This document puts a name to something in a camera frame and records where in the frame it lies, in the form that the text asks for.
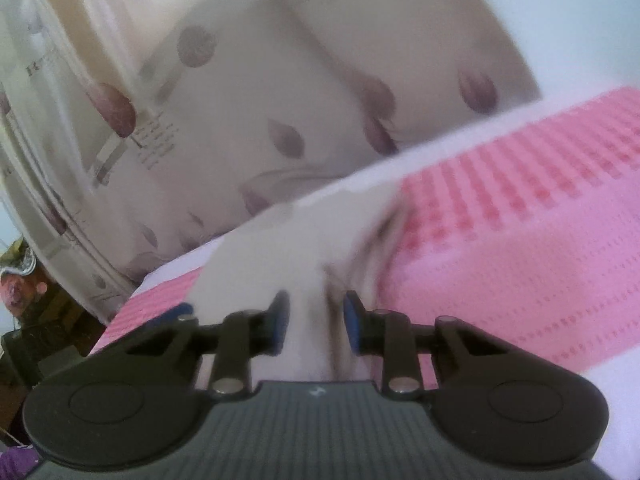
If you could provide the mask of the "beige knit sweater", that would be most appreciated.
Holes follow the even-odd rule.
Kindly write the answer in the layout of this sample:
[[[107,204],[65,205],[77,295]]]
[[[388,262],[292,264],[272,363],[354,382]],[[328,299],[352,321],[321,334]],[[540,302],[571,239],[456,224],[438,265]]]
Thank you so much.
[[[372,364],[349,347],[342,302],[353,290],[375,308],[408,212],[395,182],[275,206],[224,237],[186,299],[202,323],[213,324],[265,309],[284,290],[290,322],[283,350],[254,359],[254,382],[367,380]]]

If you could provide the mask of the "pink checkered bed sheet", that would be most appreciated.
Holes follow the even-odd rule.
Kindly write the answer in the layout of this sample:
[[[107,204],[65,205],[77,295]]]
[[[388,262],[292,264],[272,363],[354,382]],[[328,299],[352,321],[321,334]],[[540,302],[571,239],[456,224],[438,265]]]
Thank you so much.
[[[638,90],[390,176],[411,214],[378,296],[421,321],[461,315],[586,373],[613,413],[597,461],[637,478]]]

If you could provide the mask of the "cluttered side shelf items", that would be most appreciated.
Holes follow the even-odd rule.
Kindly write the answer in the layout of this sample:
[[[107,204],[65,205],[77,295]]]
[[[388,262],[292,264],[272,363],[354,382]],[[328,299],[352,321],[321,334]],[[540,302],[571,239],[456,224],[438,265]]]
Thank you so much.
[[[32,388],[64,364],[88,356],[105,326],[47,274],[24,238],[1,254],[1,305],[16,326],[1,350],[18,379]]]

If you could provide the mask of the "beige leaf print curtain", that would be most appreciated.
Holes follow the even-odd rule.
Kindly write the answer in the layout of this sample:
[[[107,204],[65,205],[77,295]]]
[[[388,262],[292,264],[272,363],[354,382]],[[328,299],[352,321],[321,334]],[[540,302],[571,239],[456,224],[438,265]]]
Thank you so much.
[[[1,0],[1,194],[107,322],[264,209],[538,94],[485,0]]]

